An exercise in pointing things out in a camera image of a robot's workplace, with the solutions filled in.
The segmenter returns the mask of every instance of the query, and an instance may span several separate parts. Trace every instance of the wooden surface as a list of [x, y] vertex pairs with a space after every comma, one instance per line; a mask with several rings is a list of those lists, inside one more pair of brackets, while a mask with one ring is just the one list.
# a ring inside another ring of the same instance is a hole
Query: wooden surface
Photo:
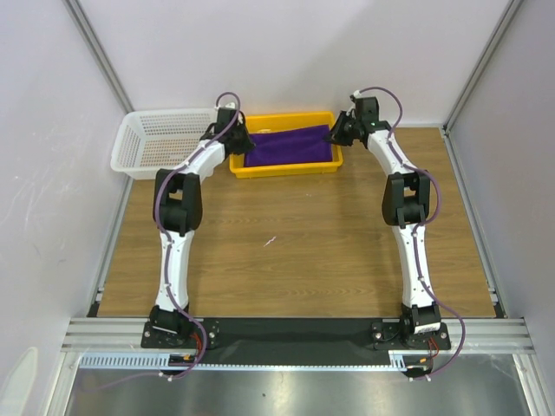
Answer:
[[[413, 163], [441, 184], [441, 215], [426, 231], [436, 295], [464, 316], [492, 316], [439, 131], [408, 128], [396, 135]], [[236, 179], [227, 163], [216, 169], [202, 185], [204, 217], [191, 249], [188, 288], [195, 315], [400, 314], [399, 254], [381, 213], [385, 175], [361, 143], [344, 148], [343, 155], [337, 173], [322, 175]], [[153, 181], [136, 181], [101, 316], [148, 315], [153, 307], [160, 238], [152, 204]]]

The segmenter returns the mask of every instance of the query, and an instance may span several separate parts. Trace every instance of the aluminum frame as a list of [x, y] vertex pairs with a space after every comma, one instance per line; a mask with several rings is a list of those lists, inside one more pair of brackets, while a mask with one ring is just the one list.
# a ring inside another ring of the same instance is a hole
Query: aluminum frame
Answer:
[[[62, 352], [167, 353], [167, 350], [140, 347], [146, 321], [147, 318], [75, 318], [69, 323]], [[398, 321], [398, 319], [387, 320], [387, 322]], [[467, 325], [467, 340], [462, 354], [533, 354], [534, 352], [532, 340], [523, 319], [485, 318], [464, 321]], [[444, 319], [443, 322], [447, 324], [453, 348], [456, 348], [461, 335], [459, 321]], [[190, 349], [173, 351], [184, 354], [193, 352]], [[396, 351], [396, 353], [410, 354], [410, 351]]]

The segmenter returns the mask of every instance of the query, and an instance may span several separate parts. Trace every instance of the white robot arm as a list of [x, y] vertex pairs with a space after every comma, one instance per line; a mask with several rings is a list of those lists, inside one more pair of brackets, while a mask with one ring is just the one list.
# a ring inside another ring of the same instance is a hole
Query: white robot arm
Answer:
[[[386, 176], [394, 173], [400, 173], [415, 178], [415, 172], [409, 170], [406, 165], [412, 164], [405, 156], [397, 141], [395, 135], [389, 136], [388, 130], [380, 130], [369, 134], [368, 150], [378, 159], [380, 166]], [[416, 267], [415, 253], [418, 253], [423, 282], [431, 289], [431, 282], [428, 274], [428, 261], [426, 259], [426, 248], [424, 244], [424, 234], [426, 232], [425, 225], [405, 224], [404, 227], [395, 225], [392, 227], [397, 247], [399, 249], [399, 257], [401, 259], [401, 270], [403, 278], [402, 304], [408, 309], [416, 306], [418, 309], [433, 307], [434, 301], [425, 292], [420, 282], [420, 276]], [[418, 322], [414, 327], [414, 333], [420, 334], [424, 332], [437, 331], [440, 328], [440, 321], [434, 322]]]
[[[424, 246], [424, 224], [429, 214], [429, 177], [410, 163], [395, 140], [389, 123], [380, 120], [375, 97], [362, 98], [355, 92], [351, 100], [354, 106], [339, 114], [327, 141], [352, 146], [354, 140], [360, 140], [378, 159], [387, 176], [382, 215], [386, 224], [393, 228], [401, 259], [402, 335], [408, 339], [412, 335], [439, 331], [439, 306], [424, 289], [426, 285], [433, 294]], [[412, 195], [405, 195], [406, 190]]]
[[[199, 146], [191, 154], [199, 153], [199, 157], [181, 171], [182, 174], [193, 174], [199, 176], [199, 183], [212, 176], [214, 168], [225, 160], [225, 146], [222, 143], [212, 143], [207, 146], [209, 140], [202, 140]], [[169, 299], [167, 294], [167, 284], [170, 285], [175, 301], [183, 309], [189, 304], [189, 296], [187, 294], [187, 265], [189, 264], [189, 250], [191, 249], [191, 242], [194, 237], [194, 230], [185, 232], [182, 236], [178, 231], [168, 230], [170, 238], [173, 240], [172, 249], [169, 258], [167, 259], [168, 237], [164, 232], [160, 233], [160, 240], [162, 242], [162, 266], [160, 268], [160, 288], [158, 290], [158, 297], [156, 297], [156, 305], [160, 309], [166, 311], [173, 311], [175, 307]], [[168, 261], [167, 273], [169, 283], [165, 279], [165, 262]]]

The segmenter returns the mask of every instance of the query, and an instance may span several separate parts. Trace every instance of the metal beam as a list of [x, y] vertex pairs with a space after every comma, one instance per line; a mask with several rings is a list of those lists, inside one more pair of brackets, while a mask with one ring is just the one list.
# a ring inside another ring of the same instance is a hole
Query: metal beam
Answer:
[[[77, 318], [69, 324], [62, 351], [119, 352], [146, 354], [167, 350], [140, 347], [146, 318]], [[444, 319], [452, 351], [457, 347], [461, 330], [456, 319]], [[533, 345], [522, 319], [466, 319], [467, 341], [463, 354], [532, 354]], [[191, 350], [174, 350], [191, 353]], [[409, 351], [397, 351], [410, 354]]]
[[110, 63], [98, 36], [93, 30], [93, 27], [85, 14], [85, 10], [79, 3], [79, 0], [63, 0], [63, 3], [66, 5], [69, 14], [77, 26], [77, 29], [81, 33], [88, 49], [98, 64], [99, 69], [106, 78], [106, 81], [112, 89], [116, 100], [120, 103], [123, 111], [131, 113], [134, 111], [131, 101], [129, 100], [125, 89], [121, 85], [120, 78], [115, 73], [114, 67]]
[[500, 308], [505, 313], [503, 293], [500, 291], [500, 287], [497, 283], [496, 272], [493, 266], [490, 251], [486, 244], [484, 231], [479, 221], [479, 217], [473, 208], [473, 204], [468, 193], [467, 184], [464, 178], [462, 167], [460, 165], [459, 157], [457, 156], [456, 147], [451, 140], [450, 135], [445, 132], [445, 130], [441, 130], [441, 137], [443, 138], [443, 142], [445, 143], [447, 155], [449, 156], [451, 166], [453, 167], [455, 180], [457, 181], [457, 185], [459, 186], [460, 197], [462, 198], [462, 204], [464, 205], [465, 211], [467, 212], [468, 223], [470, 224], [470, 229], [473, 233], [474, 241], [476, 242], [476, 248], [478, 249], [478, 254], [482, 262], [482, 267], [484, 268], [487, 285], [490, 289], [495, 290]]
[[476, 84], [480, 80], [481, 76], [484, 74], [487, 65], [492, 60], [495, 50], [499, 47], [500, 42], [506, 33], [506, 30], [509, 28], [511, 22], [516, 16], [517, 11], [519, 11], [520, 5], [523, 2], [524, 0], [511, 0], [505, 7], [503, 15], [501, 16], [500, 20], [497, 23], [497, 26], [493, 30], [492, 35], [488, 39], [487, 44], [482, 51], [478, 62], [476, 63], [476, 66], [473, 68], [473, 71], [470, 74], [467, 83], [462, 89], [462, 92], [460, 93], [457, 101], [454, 104], [453, 109], [451, 110], [451, 113], [449, 113], [449, 116], [445, 121], [445, 130], [447, 132], [450, 132], [453, 128], [453, 125], [457, 121], [462, 108], [467, 103], [470, 94], [473, 92]]

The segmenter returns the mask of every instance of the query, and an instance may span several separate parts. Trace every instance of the purple cable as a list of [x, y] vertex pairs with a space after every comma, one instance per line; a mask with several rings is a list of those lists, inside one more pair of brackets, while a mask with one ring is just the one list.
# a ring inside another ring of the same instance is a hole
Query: purple cable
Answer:
[[[170, 233], [164, 228], [164, 225], [162, 225], [161, 221], [160, 221], [160, 203], [162, 200], [162, 193], [163, 191], [166, 189], [167, 184], [169, 183], [169, 181], [179, 172], [183, 171], [184, 169], [187, 169], [187, 167], [189, 167], [191, 165], [191, 163], [193, 161], [195, 161], [210, 145], [212, 145], [213, 143], [217, 142], [225, 133], [227, 133], [227, 131], [232, 128], [232, 126], [235, 124], [235, 121], [237, 121], [238, 119], [238, 115], [239, 115], [239, 110], [241, 109], [241, 100], [239, 99], [238, 95], [236, 95], [235, 93], [232, 93], [230, 91], [224, 92], [222, 94], [219, 95], [219, 97], [216, 99], [216, 107], [219, 105], [219, 102], [222, 98], [224, 98], [226, 95], [231, 95], [236, 103], [237, 103], [237, 111], [235, 112], [235, 114], [233, 115], [232, 119], [230, 120], [229, 124], [227, 126], [225, 126], [225, 128], [219, 132], [218, 134], [216, 134], [212, 139], [210, 139], [208, 141], [208, 143], [206, 143], [205, 145], [203, 145], [200, 149], [198, 149], [195, 153], [191, 154], [187, 159], [186, 162], [184, 163], [183, 166], [180, 166], [174, 170], [172, 170], [164, 179], [164, 181], [162, 182], [162, 185], [160, 186], [160, 189], [158, 191], [158, 194], [156, 195], [156, 203], [154, 205], [154, 221], [158, 227], [158, 229], [160, 230], [160, 232], [163, 232], [168, 240], [168, 246], [167, 246], [167, 250], [166, 250], [166, 259], [164, 261], [164, 283], [166, 284], [166, 291], [167, 291], [167, 295], [170, 299], [170, 302], [173, 304], [173, 306], [180, 312], [180, 314], [182, 314], [185, 318], [187, 318], [189, 320], [189, 322], [194, 323], [199, 329], [200, 329], [200, 333], [202, 334], [202, 349], [199, 351], [199, 354], [197, 355], [197, 357], [195, 358], [194, 362], [186, 369], [183, 370], [181, 373], [176, 374], [174, 376], [164, 376], [166, 377], [168, 380], [179, 380], [182, 379], [183, 377], [185, 377], [187, 374], [189, 374], [189, 372], [191, 372], [193, 370], [193, 368], [195, 368], [195, 366], [200, 362], [200, 360], [202, 360], [202, 357], [204, 356], [205, 352], [206, 352], [206, 343], [207, 343], [207, 339], [208, 337], [206, 336], [206, 331], [204, 329], [204, 327], [200, 324], [199, 321], [197, 321], [192, 315], [187, 314], [187, 312], [181, 308], [181, 306], [177, 303], [177, 301], [175, 300], [175, 297], [173, 296], [173, 293], [171, 291], [171, 285], [170, 285], [170, 281], [169, 281], [169, 273], [168, 273], [168, 267], [169, 267], [169, 259], [170, 259], [170, 253], [171, 253], [171, 249], [172, 249], [172, 239], [170, 237]], [[99, 387], [95, 387], [92, 389], [83, 389], [83, 391], [85, 393], [94, 393], [94, 392], [99, 392], [101, 390], [105, 390], [111, 387], [116, 387], [118, 385], [120, 385], [121, 383], [124, 383], [126, 381], [130, 381], [130, 380], [134, 380], [134, 379], [139, 379], [140, 377], [146, 377], [146, 376], [157, 376], [160, 377], [160, 372], [158, 373], [153, 373], [153, 372], [143, 372], [143, 373], [138, 373], [138, 374], [132, 374], [129, 375], [128, 377], [124, 377], [122, 379], [116, 380], [116, 381], [112, 381], [108, 384], [99, 386]]]
[[[419, 169], [417, 167], [405, 164], [402, 160], [401, 155], [397, 152], [397, 150], [393, 146], [393, 142], [391, 141], [391, 136], [393, 135], [393, 132], [395, 131], [395, 129], [397, 128], [399, 123], [401, 122], [402, 113], [403, 113], [402, 104], [401, 104], [401, 101], [399, 100], [399, 98], [397, 98], [397, 96], [395, 94], [393, 94], [393, 92], [389, 91], [388, 89], [386, 89], [384, 87], [368, 87], [368, 88], [364, 88], [364, 89], [359, 90], [359, 93], [362, 94], [362, 93], [365, 93], [367, 91], [373, 91], [373, 90], [383, 91], [384, 93], [389, 94], [391, 96], [391, 98], [393, 98], [395, 100], [395, 102], [397, 103], [397, 106], [399, 106], [399, 117], [397, 118], [397, 120], [395, 121], [395, 123], [391, 127], [391, 130], [389, 130], [389, 133], [388, 133], [389, 149], [394, 154], [395, 158], [399, 161], [399, 163], [401, 164], [401, 167], [406, 167], [407, 169], [410, 169], [413, 172], [418, 172], [418, 173], [422, 173], [422, 174], [426, 175], [430, 179], [432, 184], [434, 185], [435, 194], [437, 195], [437, 205], [435, 207], [434, 214], [432, 214], [432, 217], [430, 217], [430, 218], [422, 221], [421, 223], [417, 224], [416, 227], [413, 229], [413, 246], [415, 247], [415, 261], [416, 261], [416, 270], [418, 271], [418, 280], [420, 281], [422, 287], [424, 288], [424, 290], [426, 290], [426, 293], [428, 294], [428, 296], [430, 296], [435, 303], [437, 303], [439, 306], [444, 308], [447, 312], [450, 312], [451, 314], [453, 314], [460, 322], [460, 342], [459, 342], [459, 346], [457, 347], [457, 349], [455, 350], [455, 352], [451, 356], [451, 358], [443, 365], [443, 367], [440, 367], [437, 370], [433, 371], [430, 375], [438, 374], [438, 373], [441, 373], [442, 371], [444, 371], [446, 368], [448, 368], [456, 360], [456, 358], [460, 355], [460, 351], [462, 351], [462, 347], [464, 346], [465, 339], [467, 338], [467, 326], [465, 325], [465, 323], [462, 319], [462, 316], [460, 316], [459, 313], [457, 313], [454, 309], [448, 307], [445, 303], [440, 301], [437, 298], [437, 296], [434, 295], [434, 292], [432, 292], [431, 288], [424, 283], [424, 274], [422, 273], [422, 267], [421, 267], [421, 264], [420, 264], [420, 257], [418, 255], [418, 237], [417, 237], [416, 232], [418, 231], [418, 228], [421, 227], [422, 225], [430, 224], [431, 222], [435, 221], [435, 219], [440, 214], [440, 210], [441, 210], [441, 189], [440, 189], [440, 185], [437, 182], [437, 180], [428, 171], [425, 171], [423, 169]], [[418, 377], [417, 380], [425, 380], [426, 378], [427, 378], [426, 376]]]

